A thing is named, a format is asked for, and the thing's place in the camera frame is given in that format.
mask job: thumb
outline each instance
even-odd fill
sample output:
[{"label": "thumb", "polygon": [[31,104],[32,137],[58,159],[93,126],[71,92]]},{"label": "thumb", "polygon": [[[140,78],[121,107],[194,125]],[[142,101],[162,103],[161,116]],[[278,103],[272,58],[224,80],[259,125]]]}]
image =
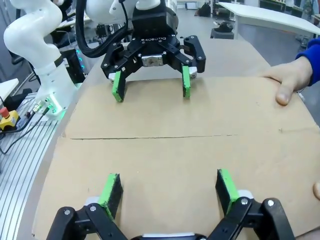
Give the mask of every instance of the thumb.
[{"label": "thumb", "polygon": [[287,105],[297,85],[298,81],[294,78],[284,79],[275,95],[277,103],[283,106]]}]

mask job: red button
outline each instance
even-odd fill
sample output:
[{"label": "red button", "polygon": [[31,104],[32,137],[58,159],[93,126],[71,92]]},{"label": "red button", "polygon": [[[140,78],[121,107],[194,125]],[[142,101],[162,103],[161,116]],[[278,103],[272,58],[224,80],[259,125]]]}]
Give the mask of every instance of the red button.
[{"label": "red button", "polygon": [[3,107],[3,108],[0,109],[0,115],[3,118],[7,119],[10,116],[10,113],[9,113],[9,111],[8,111],[8,109],[6,107]]}]

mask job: gray floor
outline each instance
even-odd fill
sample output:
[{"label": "gray floor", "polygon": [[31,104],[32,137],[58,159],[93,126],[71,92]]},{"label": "gray floor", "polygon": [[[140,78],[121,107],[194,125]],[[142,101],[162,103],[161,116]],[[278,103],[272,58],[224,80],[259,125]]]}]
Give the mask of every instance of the gray floor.
[{"label": "gray floor", "polygon": [[[211,29],[214,27],[213,21],[222,22],[214,18],[194,16],[194,14],[194,10],[178,9],[178,37],[195,34],[200,38],[209,38]],[[239,39],[251,43],[271,66],[291,62],[301,51],[300,44],[296,41],[295,34],[292,33],[265,27],[240,25],[239,34]],[[23,88],[31,88],[35,92],[39,84],[36,81],[27,82]],[[320,83],[307,87],[302,92],[305,105],[318,125],[320,125],[319,93]]]}]

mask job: person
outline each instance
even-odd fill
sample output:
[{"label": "person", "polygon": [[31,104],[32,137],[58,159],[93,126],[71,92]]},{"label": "person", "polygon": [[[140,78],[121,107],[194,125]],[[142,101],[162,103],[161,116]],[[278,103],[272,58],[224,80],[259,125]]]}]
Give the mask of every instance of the person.
[{"label": "person", "polygon": [[320,38],[311,40],[307,49],[300,52],[294,61],[270,67],[260,77],[281,83],[275,100],[280,105],[287,105],[294,91],[320,81]]}]

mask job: silver metal plate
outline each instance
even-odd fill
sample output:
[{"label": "silver metal plate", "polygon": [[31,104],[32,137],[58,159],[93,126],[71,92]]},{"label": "silver metal plate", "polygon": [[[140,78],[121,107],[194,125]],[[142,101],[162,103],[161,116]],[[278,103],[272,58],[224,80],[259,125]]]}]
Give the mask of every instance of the silver metal plate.
[{"label": "silver metal plate", "polygon": [[141,59],[144,67],[156,67],[164,65],[162,55],[143,56]]},{"label": "silver metal plate", "polygon": [[[32,110],[36,94],[29,94],[17,109],[20,116]],[[0,140],[3,150],[19,136],[28,131],[32,122],[22,132],[10,134]],[[0,153],[0,239],[15,240],[29,192],[48,144],[57,129],[59,121],[43,120],[28,135],[18,141],[7,155]]]}]

